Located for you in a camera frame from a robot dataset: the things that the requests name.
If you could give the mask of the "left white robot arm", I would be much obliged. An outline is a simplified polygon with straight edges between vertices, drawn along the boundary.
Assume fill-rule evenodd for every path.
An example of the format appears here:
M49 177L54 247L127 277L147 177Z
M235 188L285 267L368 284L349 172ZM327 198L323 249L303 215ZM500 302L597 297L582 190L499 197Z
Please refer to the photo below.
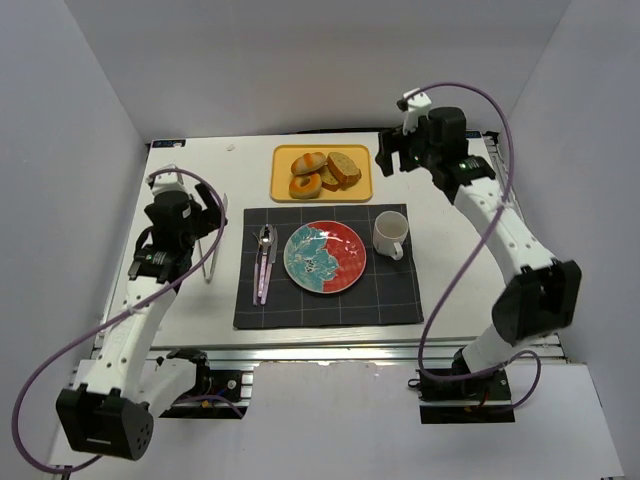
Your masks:
M69 446L77 452L138 460L149 447L154 421L183 396L208 392L204 352L177 349L142 375L165 314L192 267L202 238L226 224L224 204L204 184L190 195L178 180L156 180L144 209L151 224L138 236L123 312L108 329L98 357L75 388L61 391L56 411Z

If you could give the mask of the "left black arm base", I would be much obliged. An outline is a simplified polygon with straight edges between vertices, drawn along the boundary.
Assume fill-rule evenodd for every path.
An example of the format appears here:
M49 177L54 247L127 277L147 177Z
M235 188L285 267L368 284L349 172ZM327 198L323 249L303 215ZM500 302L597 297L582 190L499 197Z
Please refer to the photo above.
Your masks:
M156 357L152 365L138 400L156 418L240 419L248 410L248 373L218 368L201 350L175 349Z

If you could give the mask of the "orange white bagel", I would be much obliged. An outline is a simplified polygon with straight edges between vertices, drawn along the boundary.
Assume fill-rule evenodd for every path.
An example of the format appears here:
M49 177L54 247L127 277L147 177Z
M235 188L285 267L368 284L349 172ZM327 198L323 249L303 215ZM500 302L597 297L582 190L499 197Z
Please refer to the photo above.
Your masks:
M294 199L312 199L319 196L322 179L319 173L294 176L289 183L289 195Z

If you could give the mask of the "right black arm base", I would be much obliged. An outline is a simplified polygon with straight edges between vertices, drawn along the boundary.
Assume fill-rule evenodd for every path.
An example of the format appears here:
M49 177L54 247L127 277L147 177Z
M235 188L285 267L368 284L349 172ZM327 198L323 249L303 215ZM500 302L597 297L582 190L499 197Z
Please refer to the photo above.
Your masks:
M514 423L506 372L462 381L432 380L419 370L407 381L419 400L423 425Z

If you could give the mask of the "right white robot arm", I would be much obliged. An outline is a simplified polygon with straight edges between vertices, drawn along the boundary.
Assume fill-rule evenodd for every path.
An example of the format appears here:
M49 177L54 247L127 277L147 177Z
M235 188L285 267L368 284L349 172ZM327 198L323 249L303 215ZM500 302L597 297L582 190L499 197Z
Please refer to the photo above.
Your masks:
M489 162L469 152L461 109L405 100L399 107L403 124L379 135L376 162L383 175L393 173L393 153L403 172L426 169L481 235L505 283L491 309L491 325L455 354L447 373L422 375L420 383L449 398L484 396L519 348L571 325L582 272L575 261L561 261L544 247L504 200L506 189Z

